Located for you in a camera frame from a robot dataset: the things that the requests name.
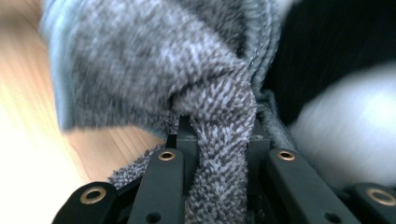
twisted fabric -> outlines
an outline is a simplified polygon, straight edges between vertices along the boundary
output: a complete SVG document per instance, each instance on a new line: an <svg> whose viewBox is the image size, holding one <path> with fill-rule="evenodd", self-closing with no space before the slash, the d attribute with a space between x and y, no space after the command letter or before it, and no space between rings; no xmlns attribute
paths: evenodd
<svg viewBox="0 0 396 224"><path fill-rule="evenodd" d="M41 27L62 130L133 124L165 137L189 115L200 164L186 222L246 222L245 151L279 36L272 1L48 0ZM110 182L142 175L159 148Z"/></svg>

round hole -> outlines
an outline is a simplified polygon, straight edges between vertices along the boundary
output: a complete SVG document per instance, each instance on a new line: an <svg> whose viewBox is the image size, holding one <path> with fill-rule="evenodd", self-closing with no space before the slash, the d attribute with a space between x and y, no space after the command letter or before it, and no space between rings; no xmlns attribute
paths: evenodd
<svg viewBox="0 0 396 224"><path fill-rule="evenodd" d="M85 190L79 200L84 204L100 202L106 196L106 190L102 187L92 187Z"/></svg>
<svg viewBox="0 0 396 224"><path fill-rule="evenodd" d="M341 218L331 212L327 212L326 214L324 214L324 218L326 218L326 220L328 220L331 223L341 223Z"/></svg>
<svg viewBox="0 0 396 224"><path fill-rule="evenodd" d="M87 194L87 199L94 199L96 197L99 197L100 192L98 190L90 192Z"/></svg>
<svg viewBox="0 0 396 224"><path fill-rule="evenodd" d="M367 189L367 195L385 206L396 206L396 198L382 189Z"/></svg>
<svg viewBox="0 0 396 224"><path fill-rule="evenodd" d="M146 221L148 223L157 223L161 220L161 214L153 212L146 216Z"/></svg>
<svg viewBox="0 0 396 224"><path fill-rule="evenodd" d="M171 161L172 159L175 158L175 153L170 152L170 151L165 151L163 153L160 154L159 158L162 161Z"/></svg>
<svg viewBox="0 0 396 224"><path fill-rule="evenodd" d="M284 161L294 161L294 159L296 159L294 154L288 151L280 151L277 153L277 156Z"/></svg>

black fabric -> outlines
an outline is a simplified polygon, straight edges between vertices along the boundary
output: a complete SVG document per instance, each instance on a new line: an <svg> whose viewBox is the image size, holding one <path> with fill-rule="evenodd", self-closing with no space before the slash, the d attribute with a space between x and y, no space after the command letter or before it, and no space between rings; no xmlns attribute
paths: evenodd
<svg viewBox="0 0 396 224"><path fill-rule="evenodd" d="M305 0L282 28L264 89L291 124L304 104L350 72L396 59L396 1Z"/></svg>

wooden floor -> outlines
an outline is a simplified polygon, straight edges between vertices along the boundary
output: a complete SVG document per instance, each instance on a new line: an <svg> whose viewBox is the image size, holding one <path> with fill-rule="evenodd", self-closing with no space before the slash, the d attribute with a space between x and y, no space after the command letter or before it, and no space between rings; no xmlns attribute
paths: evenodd
<svg viewBox="0 0 396 224"><path fill-rule="evenodd" d="M81 185L161 141L134 127L60 133L40 0L0 0L0 223L51 223Z"/></svg>

fabric fold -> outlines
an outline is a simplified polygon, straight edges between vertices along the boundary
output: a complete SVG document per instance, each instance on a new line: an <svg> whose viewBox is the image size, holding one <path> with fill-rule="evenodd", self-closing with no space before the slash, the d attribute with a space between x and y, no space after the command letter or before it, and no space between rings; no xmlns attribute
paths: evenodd
<svg viewBox="0 0 396 224"><path fill-rule="evenodd" d="M165 138L179 115L189 115L200 164L186 222L246 222L245 151L279 39L274 7L272 0L47 1L41 30L61 130L136 125ZM142 175L159 148L110 182L120 188Z"/></svg>

